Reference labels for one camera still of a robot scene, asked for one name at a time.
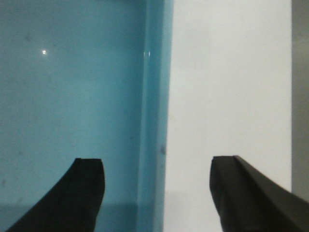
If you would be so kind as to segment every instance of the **blue panel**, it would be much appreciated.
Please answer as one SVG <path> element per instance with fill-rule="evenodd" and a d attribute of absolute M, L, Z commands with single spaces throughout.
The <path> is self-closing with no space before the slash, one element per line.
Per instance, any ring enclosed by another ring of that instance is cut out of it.
<path fill-rule="evenodd" d="M 96 231 L 162 231 L 172 0 L 0 1 L 0 231 L 101 158 Z"/>

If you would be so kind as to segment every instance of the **white surface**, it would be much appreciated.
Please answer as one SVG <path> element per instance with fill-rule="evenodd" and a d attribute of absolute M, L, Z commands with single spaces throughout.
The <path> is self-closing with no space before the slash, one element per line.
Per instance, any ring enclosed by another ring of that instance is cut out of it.
<path fill-rule="evenodd" d="M 221 232 L 212 156 L 291 186 L 289 0 L 175 0 L 165 232 Z"/>

